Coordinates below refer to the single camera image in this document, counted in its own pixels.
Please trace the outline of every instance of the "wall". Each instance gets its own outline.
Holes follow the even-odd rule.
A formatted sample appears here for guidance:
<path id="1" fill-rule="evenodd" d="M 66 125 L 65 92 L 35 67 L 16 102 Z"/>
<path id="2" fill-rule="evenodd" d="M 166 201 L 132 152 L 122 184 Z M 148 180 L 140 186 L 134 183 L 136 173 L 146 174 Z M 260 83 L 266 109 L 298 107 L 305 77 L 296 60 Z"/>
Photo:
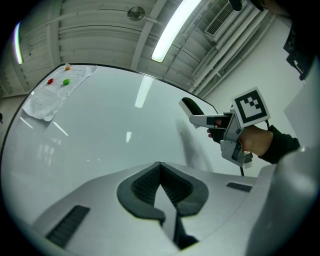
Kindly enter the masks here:
<path id="1" fill-rule="evenodd" d="M 299 73 L 286 61 L 289 54 L 283 46 L 289 32 L 289 26 L 279 18 L 275 18 L 247 58 L 208 94 L 205 100 L 213 104 L 218 113 L 222 114 L 229 111 L 233 96 L 257 86 L 268 106 L 270 125 L 274 125 L 282 133 L 296 136 L 284 114 L 284 109 L 302 88 L 304 82 L 299 80 Z M 258 126 L 267 129 L 265 122 Z M 251 166 L 244 166 L 244 175 L 256 177 L 261 167 L 267 164 L 255 155 Z"/>
<path id="2" fill-rule="evenodd" d="M 8 126 L 14 117 L 18 107 L 22 103 L 26 96 L 8 97 L 0 98 L 0 113 L 3 115 L 3 124 L 0 123 L 0 145 L 2 145 L 3 140 L 6 135 Z"/>

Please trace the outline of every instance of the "ceiling beam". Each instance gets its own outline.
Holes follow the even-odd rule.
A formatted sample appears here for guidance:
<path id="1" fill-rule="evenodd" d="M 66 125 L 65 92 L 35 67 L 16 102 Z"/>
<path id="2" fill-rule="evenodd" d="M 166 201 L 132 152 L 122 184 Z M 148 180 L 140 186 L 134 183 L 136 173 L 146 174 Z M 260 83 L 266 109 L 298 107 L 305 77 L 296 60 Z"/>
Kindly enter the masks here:
<path id="1" fill-rule="evenodd" d="M 48 20 L 60 16 L 63 0 L 51 0 L 48 10 Z M 61 63 L 59 51 L 59 21 L 54 21 L 46 26 L 46 39 L 51 68 L 54 69 Z"/>
<path id="2" fill-rule="evenodd" d="M 167 0 L 158 0 L 155 3 L 149 17 L 152 19 L 157 19 L 159 13 L 161 12 L 162 8 L 165 6 L 166 2 L 167 2 Z M 152 23 L 150 21 L 146 21 L 144 24 L 144 27 L 141 31 L 138 43 L 136 44 L 136 48 L 134 51 L 134 55 L 133 55 L 131 67 L 130 67 L 134 71 L 137 70 L 142 51 L 145 47 L 147 38 L 149 36 L 149 33 L 150 33 L 153 25 L 154 25 L 154 23 Z"/>

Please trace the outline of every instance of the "green candy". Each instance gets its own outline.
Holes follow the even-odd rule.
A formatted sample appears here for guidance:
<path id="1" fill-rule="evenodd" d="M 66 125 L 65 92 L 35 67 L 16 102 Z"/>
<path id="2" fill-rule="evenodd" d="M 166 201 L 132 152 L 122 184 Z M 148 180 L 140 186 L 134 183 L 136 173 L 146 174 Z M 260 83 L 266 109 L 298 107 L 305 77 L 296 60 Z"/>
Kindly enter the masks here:
<path id="1" fill-rule="evenodd" d="M 63 80 L 63 84 L 66 86 L 66 85 L 68 85 L 70 83 L 70 79 L 65 79 L 65 80 Z"/>

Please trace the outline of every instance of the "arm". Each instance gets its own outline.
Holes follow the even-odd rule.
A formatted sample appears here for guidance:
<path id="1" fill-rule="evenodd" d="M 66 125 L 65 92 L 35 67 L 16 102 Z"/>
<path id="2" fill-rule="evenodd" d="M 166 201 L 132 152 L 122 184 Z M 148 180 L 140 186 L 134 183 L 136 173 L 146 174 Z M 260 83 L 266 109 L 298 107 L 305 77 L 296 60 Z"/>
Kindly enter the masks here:
<path id="1" fill-rule="evenodd" d="M 242 150 L 252 152 L 271 164 L 276 164 L 285 154 L 300 147 L 296 138 L 279 132 L 273 125 L 268 130 L 248 126 L 240 134 L 239 140 Z"/>
<path id="2" fill-rule="evenodd" d="M 271 132 L 273 135 L 271 143 L 266 152 L 258 156 L 271 164 L 276 164 L 284 155 L 300 147 L 297 138 L 292 138 L 289 134 L 279 132 L 273 125 L 270 126 L 267 132 Z"/>

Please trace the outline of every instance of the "ceiling fixture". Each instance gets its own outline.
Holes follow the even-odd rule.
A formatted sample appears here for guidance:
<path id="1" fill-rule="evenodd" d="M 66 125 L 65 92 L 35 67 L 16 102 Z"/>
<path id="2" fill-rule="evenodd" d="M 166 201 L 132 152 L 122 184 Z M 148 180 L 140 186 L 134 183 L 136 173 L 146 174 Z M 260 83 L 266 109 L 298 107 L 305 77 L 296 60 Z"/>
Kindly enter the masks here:
<path id="1" fill-rule="evenodd" d="M 151 59 L 162 63 L 177 34 L 201 0 L 183 0 L 166 25 Z"/>
<path id="2" fill-rule="evenodd" d="M 127 16 L 129 20 L 133 22 L 138 22 L 146 16 L 146 11 L 140 6 L 135 6 L 128 10 Z"/>
<path id="3" fill-rule="evenodd" d="M 22 54 L 20 50 L 20 44 L 19 44 L 19 26 L 20 22 L 15 26 L 14 33 L 13 33 L 13 47 L 14 47 L 14 55 L 16 62 L 18 62 L 19 65 L 22 64 Z"/>
<path id="4" fill-rule="evenodd" d="M 162 22 L 160 22 L 159 20 L 156 20 L 154 18 L 150 18 L 146 15 L 146 11 L 145 9 L 143 9 L 140 6 L 135 6 L 132 7 L 130 10 L 128 10 L 127 13 L 128 19 L 133 21 L 133 22 L 138 22 L 141 20 L 147 20 L 149 22 L 158 24 L 160 26 L 164 26 L 164 24 Z"/>

